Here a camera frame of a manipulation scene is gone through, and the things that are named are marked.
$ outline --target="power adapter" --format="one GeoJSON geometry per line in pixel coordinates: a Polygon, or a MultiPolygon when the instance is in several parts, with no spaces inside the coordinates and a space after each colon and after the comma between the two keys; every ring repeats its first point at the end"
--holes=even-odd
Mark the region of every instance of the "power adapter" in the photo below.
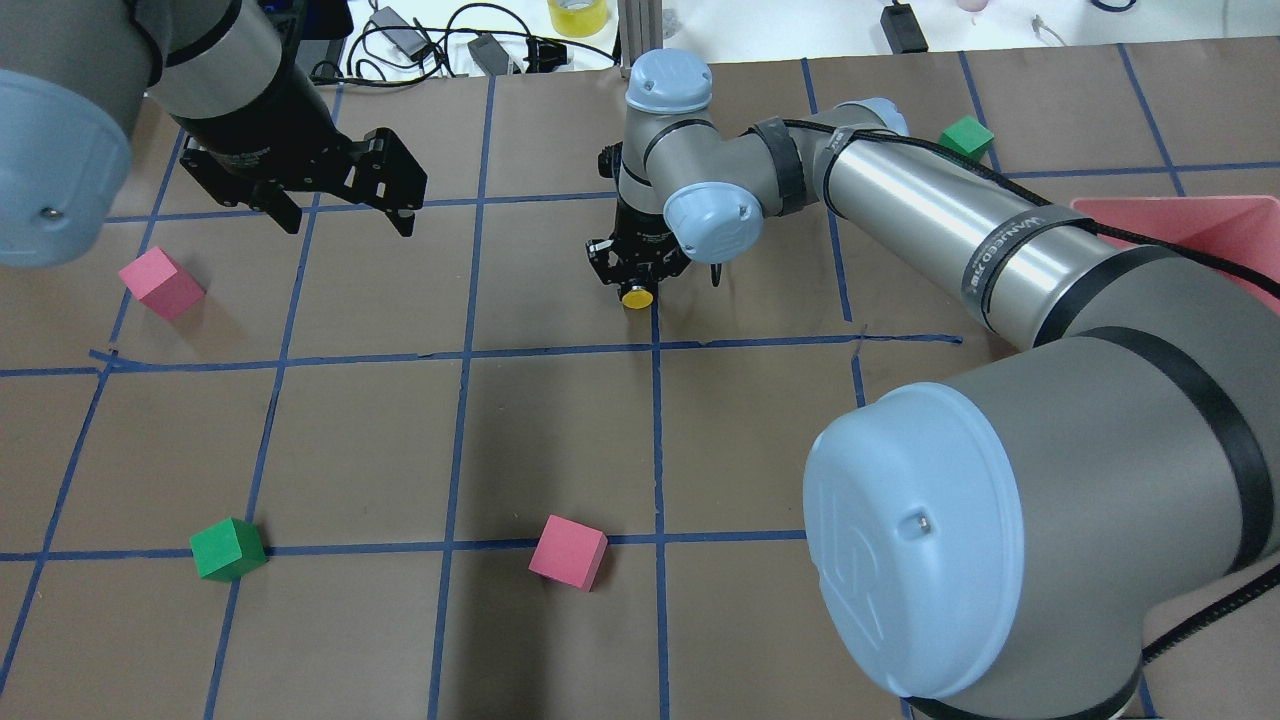
{"type": "Polygon", "coordinates": [[[383,36],[415,63],[425,58],[428,50],[430,50],[430,46],[426,44],[426,38],[422,37],[422,33],[416,29],[404,29],[408,23],[404,22],[404,18],[399,17],[399,13],[392,10],[390,8],[381,8],[369,18],[369,22],[380,28],[398,28],[385,29],[383,31],[383,36]]]}
{"type": "Polygon", "coordinates": [[[520,67],[493,33],[481,33],[467,42],[467,50],[471,51],[471,59],[480,65],[486,76],[520,74],[520,67]]]}
{"type": "Polygon", "coordinates": [[[909,3],[893,4],[881,13],[881,27],[895,55],[904,53],[928,53],[929,44],[924,40],[920,23],[915,20],[915,10],[909,3]]]}

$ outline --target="black cable tangle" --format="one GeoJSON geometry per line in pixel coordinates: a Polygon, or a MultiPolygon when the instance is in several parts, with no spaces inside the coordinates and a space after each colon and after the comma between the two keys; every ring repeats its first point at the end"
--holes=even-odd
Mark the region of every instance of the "black cable tangle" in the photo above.
{"type": "MultiPolygon", "coordinates": [[[[515,13],[511,13],[509,10],[507,10],[506,8],[502,8],[500,5],[493,5],[493,4],[489,4],[489,3],[471,3],[468,5],[463,5],[462,8],[460,8],[454,13],[454,18],[451,18],[449,22],[452,23],[456,19],[456,15],[458,13],[461,13],[462,10],[465,10],[467,8],[472,8],[472,6],[483,6],[483,8],[490,8],[492,6],[492,8],[495,8],[495,9],[504,10],[508,14],[511,14],[513,18],[516,18],[521,23],[522,27],[527,28],[527,26],[524,23],[522,19],[520,19],[518,15],[516,15],[515,13]]],[[[355,61],[355,54],[356,54],[356,49],[357,47],[360,47],[361,50],[364,50],[364,53],[366,55],[370,55],[370,58],[372,60],[385,63],[387,65],[390,65],[390,67],[396,67],[396,68],[401,68],[401,69],[424,68],[425,60],[426,60],[425,56],[422,58],[422,60],[420,60],[416,64],[406,65],[406,64],[393,63],[393,61],[390,61],[390,60],[388,60],[385,58],[381,58],[381,56],[379,56],[379,55],[369,51],[366,42],[367,42],[367,40],[369,40],[370,36],[380,35],[380,33],[389,32],[389,31],[393,31],[393,29],[413,29],[413,31],[417,31],[417,32],[422,33],[422,36],[428,41],[428,54],[433,55],[434,59],[435,59],[435,67],[433,67],[430,69],[430,72],[426,72],[424,69],[422,74],[419,76],[419,77],[416,77],[416,78],[410,78],[410,79],[404,79],[404,81],[387,81],[385,87],[403,87],[404,85],[416,85],[417,82],[421,82],[422,79],[426,79],[428,77],[431,77],[431,76],[434,76],[434,74],[436,74],[436,73],[439,73],[442,70],[445,72],[445,73],[448,73],[449,77],[457,77],[453,73],[453,68],[452,68],[452,65],[449,64],[449,60],[448,60],[448,45],[447,45],[447,42],[448,42],[449,35],[453,35],[453,33],[463,33],[463,35],[484,35],[484,33],[489,33],[489,35],[500,35],[500,36],[509,36],[509,37],[524,37],[526,40],[562,42],[562,44],[570,45],[572,47],[581,47],[584,50],[589,50],[589,51],[591,51],[591,53],[594,53],[594,54],[596,54],[596,55],[599,55],[602,58],[605,58],[605,59],[609,60],[611,65],[617,65],[618,64],[618,60],[614,59],[613,55],[611,55],[609,53],[605,53],[604,50],[600,50],[599,47],[595,47],[593,45],[588,45],[585,42],[577,42],[577,41],[573,41],[573,40],[563,40],[563,38],[558,38],[558,37],[545,37],[545,36],[540,36],[540,35],[532,35],[531,32],[527,32],[527,31],[479,29],[479,28],[471,28],[471,27],[443,27],[443,28],[439,28],[439,27],[425,27],[421,23],[419,23],[416,18],[412,22],[413,22],[413,24],[381,26],[381,27],[372,26],[372,23],[367,23],[364,27],[364,29],[360,32],[360,35],[356,36],[355,41],[352,41],[351,49],[347,53],[347,60],[346,60],[347,72],[346,72],[346,77],[343,77],[340,79],[337,79],[337,78],[321,78],[320,81],[316,82],[316,85],[346,83],[346,85],[360,85],[360,86],[366,86],[366,87],[383,87],[383,86],[379,86],[379,85],[370,85],[370,83],[378,83],[378,82],[381,82],[381,81],[367,81],[366,78],[361,78],[357,74],[357,72],[356,72],[356,64],[357,63],[355,61]],[[433,33],[433,32],[442,33],[442,37],[439,40],[433,40],[431,36],[429,35],[429,33],[433,33]]]]}

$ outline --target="blue tape line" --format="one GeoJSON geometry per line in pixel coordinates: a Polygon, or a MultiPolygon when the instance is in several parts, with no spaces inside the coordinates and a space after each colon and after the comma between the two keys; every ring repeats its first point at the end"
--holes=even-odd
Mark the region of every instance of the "blue tape line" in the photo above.
{"type": "Polygon", "coordinates": [[[0,378],[45,378],[55,375],[96,375],[97,368],[22,368],[0,370],[0,378]]]}
{"type": "Polygon", "coordinates": [[[358,363],[417,363],[422,360],[461,360],[462,352],[399,352],[394,355],[339,355],[334,357],[291,357],[285,365],[355,365],[358,363]]]}
{"type": "Polygon", "coordinates": [[[777,542],[805,539],[804,530],[727,530],[710,533],[668,533],[663,542],[777,542]]]}
{"type": "Polygon", "coordinates": [[[804,76],[804,91],[809,97],[809,113],[818,113],[818,96],[813,91],[813,74],[809,70],[809,58],[800,58],[800,74],[804,76]]]}
{"type": "Polygon", "coordinates": [[[1151,687],[1147,684],[1147,675],[1138,676],[1138,700],[1142,701],[1142,714],[1147,717],[1160,717],[1156,711],[1156,701],[1151,698],[1151,687]]]}
{"type": "Polygon", "coordinates": [[[603,352],[649,352],[649,343],[572,345],[566,347],[526,347],[515,350],[476,350],[472,357],[541,357],[547,355],[598,355],[603,352]]]}
{"type": "Polygon", "coordinates": [[[1174,191],[1178,192],[1179,197],[1185,197],[1187,191],[1183,190],[1183,181],[1178,177],[1178,170],[1174,168],[1174,159],[1169,155],[1169,149],[1165,146],[1165,138],[1160,135],[1160,126],[1156,124],[1156,115],[1151,111],[1151,105],[1147,104],[1147,96],[1142,91],[1142,85],[1138,82],[1138,74],[1133,72],[1133,61],[1129,59],[1129,51],[1125,50],[1124,42],[1116,44],[1116,51],[1120,53],[1120,61],[1124,63],[1124,72],[1129,76],[1129,83],[1133,86],[1134,94],[1138,96],[1138,105],[1142,106],[1142,114],[1147,118],[1147,127],[1151,128],[1151,136],[1156,138],[1156,149],[1160,150],[1160,158],[1165,160],[1165,168],[1169,170],[1169,179],[1174,181],[1174,191]]]}
{"type": "MultiPolygon", "coordinates": [[[[809,97],[809,111],[818,111],[818,96],[813,88],[813,73],[809,70],[809,59],[800,59],[800,73],[804,76],[804,91],[809,97]]],[[[827,209],[827,233],[831,236],[831,255],[836,268],[836,288],[840,292],[840,311],[845,315],[846,323],[854,322],[854,314],[849,307],[849,283],[845,282],[845,255],[840,247],[840,224],[836,214],[827,209]]]]}
{"type": "MultiPolygon", "coordinates": [[[[804,539],[805,532],[796,530],[708,530],[687,533],[663,533],[662,542],[671,543],[726,543],[726,542],[774,542],[804,539]]],[[[657,544],[657,533],[637,533],[608,536],[609,544],[657,544]]],[[[370,542],[337,544],[288,544],[266,548],[268,557],[305,557],[333,555],[388,555],[408,552],[486,552],[500,550],[531,550],[538,546],[538,538],[499,538],[453,542],[445,541],[407,541],[370,542]]],[[[49,553],[49,562],[64,561],[105,561],[105,560],[159,560],[191,557],[189,547],[154,547],[131,550],[58,550],[49,553]]],[[[40,552],[0,552],[0,562],[31,562],[40,559],[40,552]]]]}
{"type": "Polygon", "coordinates": [[[88,437],[90,425],[93,424],[93,416],[97,414],[99,402],[102,400],[102,391],[106,389],[106,380],[111,377],[110,369],[102,372],[97,378],[97,388],[93,389],[93,398],[90,400],[88,410],[84,411],[84,421],[81,424],[79,434],[76,436],[76,445],[72,447],[70,460],[67,462],[67,471],[63,473],[63,482],[58,487],[58,498],[54,501],[54,511],[49,518],[49,524],[45,527],[45,541],[40,547],[40,555],[36,556],[36,566],[31,570],[31,580],[27,583],[27,594],[22,598],[22,609],[18,610],[18,619],[13,625],[13,634],[9,635],[9,647],[4,653],[4,665],[0,665],[0,694],[4,694],[5,683],[9,682],[9,671],[13,669],[13,659],[18,652],[18,642],[22,639],[22,632],[27,626],[27,615],[31,612],[31,603],[36,597],[36,585],[40,584],[40,577],[45,571],[45,564],[49,561],[50,550],[54,546],[54,536],[58,533],[58,521],[63,516],[63,507],[67,505],[67,495],[72,489],[72,478],[76,477],[76,466],[79,464],[81,452],[84,450],[84,438],[88,437]]]}
{"type": "Polygon", "coordinates": [[[489,205],[509,205],[513,202],[559,202],[562,200],[613,200],[617,191],[600,192],[562,192],[553,195],[512,195],[507,197],[485,197],[489,205]]]}
{"type": "MultiPolygon", "coordinates": [[[[178,131],[178,137],[173,141],[173,150],[169,152],[169,164],[164,168],[164,176],[160,178],[160,188],[156,191],[156,201],[151,205],[151,214],[147,217],[147,227],[142,231],[142,242],[138,243],[138,251],[133,255],[134,258],[141,258],[143,252],[147,251],[147,246],[151,245],[151,233],[156,229],[156,218],[160,217],[160,205],[164,202],[164,195],[169,190],[169,179],[173,177],[173,168],[178,164],[178,156],[182,154],[182,146],[187,140],[187,133],[178,131]]],[[[111,325],[110,341],[113,345],[120,337],[120,328],[124,327],[124,315],[129,310],[129,297],[133,293],[124,290],[124,296],[120,297],[120,309],[115,313],[115,324],[111,325]]]]}
{"type": "MultiPolygon", "coordinates": [[[[964,50],[956,53],[960,58],[960,72],[964,73],[964,83],[969,87],[969,100],[973,102],[973,114],[982,123],[982,127],[991,129],[987,124],[987,113],[982,110],[982,97],[978,96],[978,83],[973,79],[973,70],[969,69],[969,58],[964,54],[964,50]]],[[[987,149],[987,158],[991,159],[991,169],[1000,172],[1000,156],[996,155],[996,143],[991,143],[987,149]]]]}
{"type": "Polygon", "coordinates": [[[1094,168],[1087,170],[1028,170],[1021,173],[1007,173],[1005,177],[1010,179],[1030,179],[1030,178],[1079,178],[1079,177],[1097,177],[1097,176],[1153,176],[1167,173],[1169,168],[1094,168]]]}
{"type": "MultiPolygon", "coordinates": [[[[311,208],[320,205],[320,193],[311,199],[311,208]]],[[[289,296],[289,310],[284,316],[284,336],[280,340],[280,355],[276,360],[275,380],[271,384],[271,401],[266,406],[266,418],[262,421],[262,439],[257,446],[257,459],[253,462],[253,478],[250,482],[248,501],[244,505],[244,521],[252,523],[257,511],[257,496],[262,488],[262,471],[266,468],[268,450],[271,445],[271,430],[275,428],[275,413],[280,404],[280,391],[284,389],[284,372],[288,369],[285,360],[289,357],[289,343],[293,340],[293,319],[298,313],[298,299],[302,297],[302,281],[307,272],[307,259],[311,256],[311,240],[315,237],[316,217],[307,217],[307,231],[302,237],[302,251],[298,254],[298,269],[293,277],[293,293],[289,296]]]]}
{"type": "Polygon", "coordinates": [[[244,363],[173,363],[152,364],[128,360],[113,352],[90,350],[90,357],[111,366],[113,373],[220,373],[229,370],[262,370],[279,366],[276,360],[252,360],[244,363]]]}
{"type": "Polygon", "coordinates": [[[218,706],[218,691],[223,683],[223,664],[227,661],[227,643],[232,638],[232,623],[236,620],[236,601],[239,598],[239,580],[232,580],[227,593],[227,610],[223,611],[223,630],[218,635],[218,650],[214,653],[214,671],[209,678],[209,694],[205,696],[205,720],[214,720],[218,706]]]}
{"type": "Polygon", "coordinates": [[[1262,160],[1258,163],[1217,163],[1208,165],[1174,165],[1179,173],[1202,173],[1217,170],[1274,170],[1280,168],[1277,160],[1262,160]]]}
{"type": "Polygon", "coordinates": [[[653,534],[654,587],[658,609],[658,716],[671,720],[671,664],[667,642],[667,498],[663,491],[662,455],[662,328],[658,305],[649,307],[649,334],[653,341],[653,534]]]}
{"type": "Polygon", "coordinates": [[[398,552],[440,552],[443,542],[372,542],[349,544],[296,544],[266,548],[268,557],[305,557],[317,555],[384,555],[398,552]]]}
{"type": "Polygon", "coordinates": [[[157,547],[150,550],[60,550],[49,553],[50,561],[82,560],[161,560],[191,557],[189,547],[157,547]]]}
{"type": "MultiPolygon", "coordinates": [[[[334,95],[333,110],[329,119],[337,126],[338,111],[342,109],[342,87],[334,95]]],[[[293,319],[298,311],[298,297],[302,295],[302,279],[306,277],[307,258],[311,254],[311,238],[315,236],[316,209],[320,206],[320,193],[311,195],[311,208],[307,214],[307,229],[302,238],[302,250],[298,254],[298,269],[293,277],[293,293],[289,296],[289,310],[284,316],[284,332],[280,338],[280,354],[276,357],[275,380],[271,387],[271,401],[266,407],[266,418],[262,421],[262,439],[259,442],[257,459],[253,464],[253,478],[250,482],[248,500],[244,503],[244,521],[253,523],[253,514],[257,510],[257,496],[262,487],[262,469],[266,466],[266,452],[271,442],[271,429],[275,425],[275,410],[280,400],[280,389],[284,387],[285,360],[289,356],[289,342],[293,338],[293,319]]],[[[227,643],[232,634],[232,623],[236,620],[236,603],[239,598],[239,580],[232,582],[230,592],[227,594],[227,611],[223,615],[223,630],[218,639],[218,650],[214,655],[214,671],[209,678],[209,694],[205,697],[205,720],[214,719],[214,708],[218,706],[218,692],[221,688],[223,664],[227,660],[227,643]]]]}
{"type": "MultiPolygon", "coordinates": [[[[698,348],[726,348],[726,347],[788,347],[796,345],[840,345],[859,340],[869,341],[899,341],[899,342],[946,342],[961,345],[964,337],[945,333],[916,333],[916,334],[831,334],[831,336],[797,336],[797,337],[755,337],[731,338],[712,341],[680,340],[662,343],[663,350],[698,350],[698,348]]],[[[554,355],[596,355],[609,352],[650,352],[652,343],[626,343],[626,345],[571,345],[562,347],[520,347],[508,350],[474,350],[471,359],[493,357],[543,357],[554,355]]],[[[264,370],[279,368],[314,366],[314,365],[349,365],[357,363],[419,363],[431,360],[461,360],[462,351],[440,351],[429,354],[396,352],[388,355],[334,355],[317,357],[289,357],[280,360],[246,360],[238,363],[174,363],[156,364],[128,360],[114,352],[90,350],[88,355],[95,360],[111,366],[113,373],[214,373],[236,370],[264,370]]],[[[26,377],[26,375],[91,375],[99,373],[96,368],[24,368],[0,370],[0,377],[26,377]]]]}
{"type": "Polygon", "coordinates": [[[462,477],[462,434],[466,428],[467,395],[471,383],[471,347],[475,342],[476,295],[480,286],[480,246],[484,236],[485,188],[489,182],[489,142],[493,138],[493,97],[497,79],[489,76],[485,91],[484,133],[480,145],[480,178],[476,182],[475,233],[471,238],[471,284],[467,291],[467,325],[462,342],[462,374],[458,380],[458,413],[453,423],[453,466],[449,470],[449,502],[444,520],[444,555],[440,559],[440,587],[435,606],[435,642],[431,648],[431,682],[426,716],[440,712],[440,676],[444,664],[444,632],[449,610],[449,580],[453,573],[453,536],[458,520],[458,484],[462,477]]]}
{"type": "Polygon", "coordinates": [[[846,323],[854,322],[854,313],[849,306],[849,283],[845,281],[845,255],[840,246],[840,223],[836,214],[827,209],[827,232],[831,233],[831,255],[836,265],[836,287],[840,290],[840,311],[845,315],[846,323]]]}
{"type": "Polygon", "coordinates": [[[858,407],[867,407],[867,388],[863,386],[863,359],[854,355],[850,365],[854,370],[854,402],[858,407]]]}

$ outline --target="black cable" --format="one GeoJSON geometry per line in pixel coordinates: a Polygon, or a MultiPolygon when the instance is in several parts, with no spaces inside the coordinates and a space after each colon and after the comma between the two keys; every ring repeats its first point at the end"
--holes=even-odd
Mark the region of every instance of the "black cable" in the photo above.
{"type": "Polygon", "coordinates": [[[1142,664],[1149,664],[1152,660],[1172,650],[1178,643],[1262,597],[1263,593],[1276,585],[1280,585],[1280,565],[1262,573],[1235,592],[1183,620],[1174,629],[1156,638],[1151,644],[1142,648],[1142,664]]]}
{"type": "Polygon", "coordinates": [[[426,38],[428,49],[435,59],[435,69],[439,70],[443,68],[444,72],[449,73],[449,77],[458,77],[453,72],[453,65],[449,63],[449,49],[444,45],[444,36],[442,35],[439,41],[431,40],[431,33],[422,27],[422,23],[417,22],[416,17],[411,22],[417,32],[426,38]]]}
{"type": "Polygon", "coordinates": [[[430,78],[430,76],[417,76],[417,77],[412,77],[412,78],[408,78],[408,79],[389,79],[389,81],[383,82],[380,79],[365,79],[365,78],[346,77],[346,76],[337,76],[337,77],[332,77],[332,78],[330,77],[321,77],[321,76],[311,76],[311,85],[315,85],[316,87],[323,87],[323,86],[329,86],[329,85],[352,85],[352,86],[356,86],[356,87],[385,87],[385,88],[392,88],[392,87],[410,87],[412,85],[417,85],[420,82],[424,82],[428,78],[430,78]]]}
{"type": "Polygon", "coordinates": [[[361,58],[361,59],[356,60],[356,77],[357,78],[361,78],[361,79],[365,78],[364,73],[360,72],[360,64],[361,63],[367,63],[371,68],[374,68],[375,70],[378,70],[378,78],[380,81],[383,81],[383,82],[387,82],[387,73],[384,73],[383,69],[378,67],[378,63],[370,60],[369,58],[361,58]]]}
{"type": "Polygon", "coordinates": [[[1129,0],[1129,3],[1125,5],[1107,5],[1102,0],[1089,0],[1089,5],[1093,5],[1100,10],[1106,10],[1107,13],[1123,13],[1125,10],[1133,9],[1133,6],[1137,4],[1138,0],[1129,0]]]}
{"type": "Polygon", "coordinates": [[[342,74],[342,68],[338,67],[338,63],[334,63],[333,60],[325,59],[325,60],[320,60],[319,63],[311,65],[311,72],[308,72],[307,76],[316,77],[316,73],[320,72],[320,68],[323,68],[325,65],[333,67],[333,74],[334,74],[334,77],[338,77],[338,76],[342,74]]]}
{"type": "Polygon", "coordinates": [[[364,50],[365,55],[369,55],[370,58],[372,58],[374,60],[376,60],[376,61],[379,61],[379,63],[381,63],[384,65],[388,65],[388,67],[392,67],[392,68],[398,68],[398,69],[402,69],[402,70],[417,69],[419,72],[425,72],[425,68],[422,65],[422,60],[419,60],[416,63],[411,61],[410,64],[397,63],[397,61],[394,61],[394,60],[392,60],[389,58],[383,58],[381,55],[379,55],[379,54],[374,53],[372,50],[370,50],[369,49],[369,36],[371,35],[370,33],[370,28],[376,28],[376,27],[378,26],[374,24],[372,22],[365,23],[365,27],[362,28],[364,31],[361,32],[360,38],[356,42],[352,42],[351,47],[347,50],[347,74],[348,76],[358,76],[360,74],[358,70],[353,70],[352,69],[352,59],[356,56],[356,47],[357,46],[361,50],[364,50]]]}
{"type": "Polygon", "coordinates": [[[507,8],[503,8],[502,5],[494,5],[493,3],[467,3],[466,5],[458,8],[457,10],[453,10],[453,14],[449,15],[449,22],[444,23],[445,33],[448,33],[448,28],[453,27],[453,20],[458,19],[458,15],[475,8],[489,8],[490,10],[498,10],[500,13],[506,13],[507,15],[515,18],[517,23],[520,23],[520,29],[525,31],[525,35],[534,35],[534,31],[529,29],[529,23],[526,23],[524,18],[521,18],[520,15],[517,15],[516,13],[513,13],[507,8]]]}

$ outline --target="cable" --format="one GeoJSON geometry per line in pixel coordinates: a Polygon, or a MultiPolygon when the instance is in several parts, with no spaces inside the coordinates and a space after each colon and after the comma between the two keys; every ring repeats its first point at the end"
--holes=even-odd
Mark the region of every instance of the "cable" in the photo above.
{"type": "Polygon", "coordinates": [[[379,78],[380,78],[380,79],[381,79],[383,82],[387,82],[387,73],[384,73],[384,72],[383,72],[383,69],[378,67],[378,63],[375,63],[375,61],[370,60],[369,58],[361,58],[361,59],[356,60],[356,77],[358,77],[358,78],[364,78],[364,77],[365,77],[365,76],[364,76],[364,74],[362,74],[362,73],[360,72],[360,64],[361,64],[361,63],[367,63],[367,64],[369,64],[370,67],[372,67],[372,68],[374,68],[375,70],[378,70],[378,77],[379,77],[379,78]]]}
{"type": "Polygon", "coordinates": [[[1174,629],[1156,638],[1151,644],[1142,648],[1142,664],[1149,664],[1172,650],[1178,643],[1262,597],[1263,593],[1276,585],[1280,585],[1280,565],[1262,573],[1235,592],[1183,620],[1174,629]]]}
{"type": "Polygon", "coordinates": [[[320,72],[320,68],[323,68],[325,65],[330,65],[333,68],[334,77],[338,77],[338,76],[342,74],[342,68],[338,67],[338,63],[334,63],[333,60],[325,59],[325,60],[320,60],[319,63],[311,65],[311,72],[308,72],[307,76],[310,76],[312,78],[316,77],[316,73],[320,72]]]}
{"type": "Polygon", "coordinates": [[[1137,4],[1138,0],[1129,0],[1129,3],[1125,5],[1107,5],[1102,0],[1089,0],[1089,5],[1093,5],[1100,10],[1106,10],[1107,13],[1123,13],[1125,10],[1133,9],[1133,6],[1137,4]]]}
{"type": "Polygon", "coordinates": [[[445,33],[448,33],[448,28],[453,27],[453,20],[458,19],[458,15],[461,15],[466,10],[471,10],[475,8],[489,8],[490,10],[498,10],[500,13],[506,13],[507,15],[515,18],[517,23],[520,23],[520,29],[525,31],[525,35],[534,35],[534,31],[529,29],[529,23],[526,23],[524,18],[521,18],[520,15],[517,15],[516,13],[511,12],[507,8],[503,8],[502,5],[494,5],[493,3],[467,3],[466,5],[458,8],[457,10],[453,10],[453,14],[449,15],[449,22],[444,23],[445,33]]]}
{"type": "MultiPolygon", "coordinates": [[[[388,32],[388,31],[393,31],[393,29],[416,29],[416,31],[424,33],[425,37],[428,37],[428,41],[430,42],[429,47],[433,50],[433,53],[436,49],[443,49],[443,53],[444,53],[443,61],[442,61],[440,56],[438,55],[436,56],[436,63],[438,63],[436,67],[431,68],[430,73],[424,73],[424,77],[421,77],[421,79],[426,79],[426,77],[430,77],[431,74],[435,74],[439,69],[444,69],[445,72],[448,72],[451,74],[451,77],[456,77],[456,76],[453,76],[452,67],[449,65],[449,61],[447,59],[448,50],[447,50],[447,46],[445,46],[445,40],[447,40],[448,35],[452,35],[452,33],[465,33],[465,35],[484,35],[484,33],[490,33],[490,35],[503,35],[503,36],[511,36],[511,37],[532,38],[532,40],[540,40],[540,41],[548,41],[549,40],[549,41],[556,41],[556,42],[563,42],[564,45],[571,45],[573,47],[581,47],[584,50],[590,50],[591,53],[595,53],[596,55],[600,55],[602,58],[608,59],[612,65],[617,64],[617,60],[613,59],[613,55],[605,53],[604,50],[600,50],[599,47],[588,45],[585,42],[576,42],[573,40],[561,40],[561,38],[556,38],[556,37],[545,37],[545,36],[540,36],[540,35],[526,33],[524,31],[477,29],[477,28],[470,28],[470,27],[439,28],[439,27],[424,27],[422,24],[412,24],[412,26],[408,26],[408,24],[404,24],[404,26],[376,26],[376,27],[365,26],[365,29],[361,31],[361,33],[358,36],[356,36],[356,40],[351,44],[351,50],[347,54],[347,76],[348,77],[343,82],[348,82],[351,85],[360,85],[360,83],[351,82],[352,79],[361,79],[361,78],[353,78],[353,77],[351,77],[351,76],[356,74],[355,73],[355,67],[353,67],[355,65],[353,55],[355,55],[356,47],[362,46],[364,42],[370,36],[372,36],[372,35],[379,35],[379,33],[384,33],[384,32],[388,32]],[[439,33],[444,33],[444,36],[440,37],[439,40],[434,40],[433,41],[433,40],[430,40],[430,36],[426,35],[429,32],[439,32],[439,33]]],[[[388,83],[394,83],[394,85],[389,85],[390,87],[401,87],[404,82],[407,82],[407,81],[388,81],[388,83]]]]}
{"type": "Polygon", "coordinates": [[[1039,36],[1041,28],[1044,28],[1044,31],[1047,31],[1050,35],[1056,37],[1059,42],[1062,44],[1062,47],[1066,47],[1066,41],[1062,40],[1062,36],[1059,35],[1057,31],[1055,31],[1053,28],[1048,27],[1048,23],[1044,22],[1044,18],[1036,15],[1034,18],[1032,18],[1032,32],[1036,33],[1037,40],[1043,42],[1044,38],[1039,36]]]}

